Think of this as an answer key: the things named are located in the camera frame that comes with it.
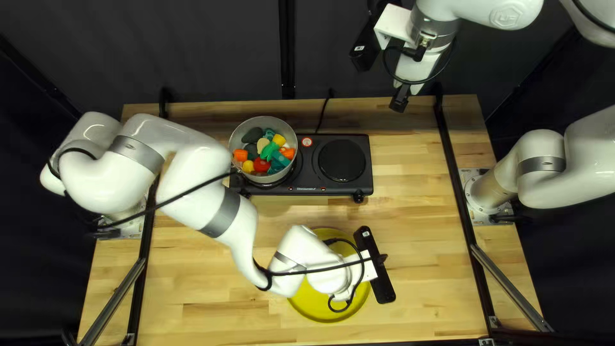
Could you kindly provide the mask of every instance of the red toy tomato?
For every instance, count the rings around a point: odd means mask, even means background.
[[[254,170],[257,172],[267,172],[270,167],[271,163],[267,162],[267,160],[261,158],[256,158],[254,160]]]

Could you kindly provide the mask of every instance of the teal toy item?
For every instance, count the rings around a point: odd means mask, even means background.
[[[272,140],[273,136],[276,135],[276,132],[272,129],[265,129],[264,134],[262,135],[262,138],[267,138],[268,140]]]
[[[284,155],[282,155],[279,151],[272,153],[271,156],[273,159],[271,160],[271,167],[267,171],[267,174],[278,173],[290,164],[290,160],[284,157]]]

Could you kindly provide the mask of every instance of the warning sticker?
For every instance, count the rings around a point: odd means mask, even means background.
[[[312,139],[310,137],[304,137],[301,140],[301,144],[303,144],[304,147],[311,147],[312,146]]]

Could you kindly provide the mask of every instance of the mounting plate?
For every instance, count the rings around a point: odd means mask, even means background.
[[[461,179],[461,183],[464,186],[464,189],[468,183],[472,183],[472,179],[476,176],[483,175],[489,170],[489,168],[459,168],[459,178]],[[471,205],[466,200],[466,208],[468,213],[470,214],[470,219],[472,220],[473,226],[505,226],[512,225],[512,222],[493,222],[491,221],[490,214],[488,211],[480,211],[477,206]],[[509,202],[505,202],[497,209],[493,210],[496,215],[514,215],[514,211],[512,210],[512,206]]]

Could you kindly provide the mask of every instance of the silver band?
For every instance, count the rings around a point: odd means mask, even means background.
[[[108,151],[132,159],[149,169],[153,174],[158,174],[164,164],[164,158],[156,150],[143,142],[124,135],[115,137]]]
[[[518,174],[523,175],[535,171],[563,172],[566,160],[555,156],[536,156],[519,162]]]
[[[231,189],[225,187],[224,198],[222,199],[220,208],[213,216],[211,221],[209,221],[205,227],[201,228],[199,232],[212,238],[221,236],[227,229],[229,229],[232,221],[235,220],[235,216],[237,216],[237,212],[239,211],[240,203],[241,198],[239,194],[234,193]]]
[[[281,253],[277,252],[273,255],[273,257],[277,258],[280,260],[280,262],[284,263],[285,265],[288,265],[290,267],[290,269],[288,270],[305,270],[306,267],[300,265],[299,263],[295,262],[292,259],[289,259],[288,257],[282,255]]]
[[[440,22],[439,20],[429,18],[415,4],[410,12],[410,38],[418,43],[421,39],[421,32],[423,32],[436,36],[436,39],[430,42],[428,49],[442,47],[452,42],[460,22],[460,19]]]

